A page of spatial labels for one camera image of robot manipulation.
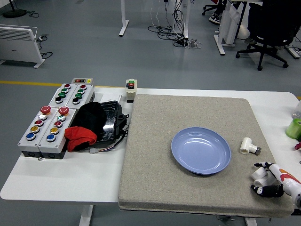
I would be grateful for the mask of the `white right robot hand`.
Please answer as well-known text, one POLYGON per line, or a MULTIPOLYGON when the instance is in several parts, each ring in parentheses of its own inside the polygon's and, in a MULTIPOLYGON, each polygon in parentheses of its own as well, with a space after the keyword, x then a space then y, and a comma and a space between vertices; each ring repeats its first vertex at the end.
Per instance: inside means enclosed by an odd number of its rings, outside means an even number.
POLYGON ((277 164, 271 162, 255 163, 256 167, 263 167, 280 183, 279 185, 256 186, 251 189, 260 197, 281 197, 284 193, 291 196, 293 204, 301 208, 301 183, 290 173, 281 169, 277 164))

